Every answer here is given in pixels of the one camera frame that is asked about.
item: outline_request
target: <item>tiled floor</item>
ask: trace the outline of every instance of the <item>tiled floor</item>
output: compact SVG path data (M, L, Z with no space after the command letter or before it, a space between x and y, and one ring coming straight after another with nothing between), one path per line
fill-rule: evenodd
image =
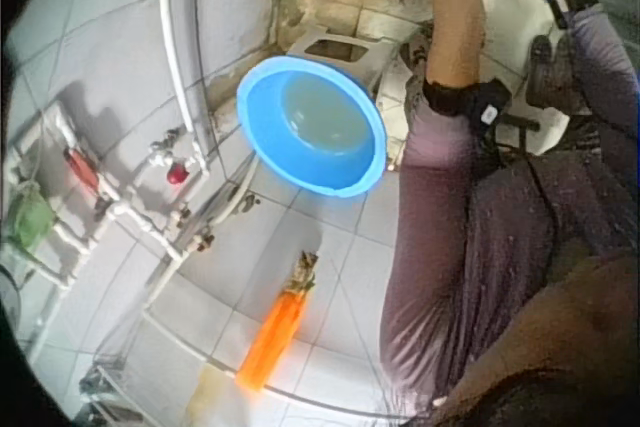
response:
M498 77L514 94L522 92L529 42L534 35L550 31L550 13L540 0L485 3L482 78ZM279 12L278 42L285 50L314 23L338 34L403 41L431 16L428 0L282 0ZM396 150L406 136L402 102L407 75L401 63L392 62L377 92L377 104ZM522 102L514 105L522 115L533 115ZM561 120L556 117L554 125ZM230 149L229 155L222 152L227 172L235 171L250 151L242 130L233 127L225 132L229 138L222 147ZM536 145L544 141L539 139ZM319 255L316 287L296 339L270 383L341 408L402 413L399 405L390 402L393 393L377 360L380 316L396 242L397 174L385 173L366 195L332 199L300 191L261 165L251 190L259 203L216 229L213 247L189 258L158 299L154 315L197 349L237 368L297 255L301 250L315 251ZM137 259L136 252L129 255ZM104 275L114 274L102 270ZM140 272L136 279L140 282L146 276L148 272ZM128 280L116 277L114 285L126 289ZM95 309L89 300L72 305ZM74 337L67 333L65 338ZM77 341L93 344L92 338ZM77 377L88 361L65 352L51 347L41 362L59 359L69 366L67 371L75 366L71 375ZM136 391L138 402L154 416L167 425L177 425L183 421L202 367L202 362L143 325L127 359L126 388ZM49 388L69 397L69 404L74 405L77 393L61 392L63 382L66 385L66 380L51 378ZM222 375L212 409L215 422L209 425L225 427L373 423L269 396L248 399Z

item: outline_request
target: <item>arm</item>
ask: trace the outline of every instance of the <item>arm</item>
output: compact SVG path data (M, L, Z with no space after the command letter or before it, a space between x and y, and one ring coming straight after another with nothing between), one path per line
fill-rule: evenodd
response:
M476 83L482 0L433 0L433 10L433 42L423 75L449 87ZM463 266L472 138L466 118L431 111L423 79L414 80L407 102L417 109L400 170L398 240L380 348L386 373L398 388L426 393Z
M637 188L638 80L620 37L600 5L568 19L573 69L600 120L605 163Z

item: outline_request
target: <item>sleeve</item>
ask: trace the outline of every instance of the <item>sleeve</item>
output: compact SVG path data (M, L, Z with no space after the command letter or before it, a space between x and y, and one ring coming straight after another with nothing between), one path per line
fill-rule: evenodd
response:
M637 188L638 79L622 40L601 6L569 18L573 68L594 116L603 161Z
M464 117L433 112L421 79L407 86L414 107L400 169L398 240L384 302L385 373L408 391L430 392L450 301L464 263L473 139Z

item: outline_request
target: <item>black wristband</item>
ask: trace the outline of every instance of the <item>black wristband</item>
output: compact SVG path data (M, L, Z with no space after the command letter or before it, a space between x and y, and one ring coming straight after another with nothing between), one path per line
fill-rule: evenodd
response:
M567 28L567 14L576 14L598 4L598 0L547 0L553 12L556 25L565 30Z

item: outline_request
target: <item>metal pipe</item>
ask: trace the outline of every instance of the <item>metal pipe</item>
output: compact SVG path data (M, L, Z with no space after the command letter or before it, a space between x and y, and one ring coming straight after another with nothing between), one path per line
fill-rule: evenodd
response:
M213 219L207 222L207 224L210 227L219 225L222 222L224 222L227 219L227 217L231 215L231 212L233 212L234 209L238 206L238 204L244 197L244 194L246 194L247 190L249 190L249 185L251 184L253 177L256 175L256 170L258 168L259 163L260 163L260 159L258 158L258 155L254 153L254 157L253 159L251 159L251 163L249 164L247 174L244 176L244 179L242 179L242 183L238 187L238 191L233 196L233 198L229 201L229 203L225 206L222 212L220 212Z
M193 117L187 103L182 75L180 73L180 65L178 63L178 54L176 52L175 38L173 34L173 19L171 17L171 0L158 0L160 5L160 22L162 25L162 35L164 37L164 46L167 52L167 61L169 63L169 71L171 72L171 80L173 88L176 92L176 99L180 107L180 113L184 120L187 132L191 134L194 156L200 165L205 176L209 175L209 168L204 158L204 149L200 144L198 133L193 124Z

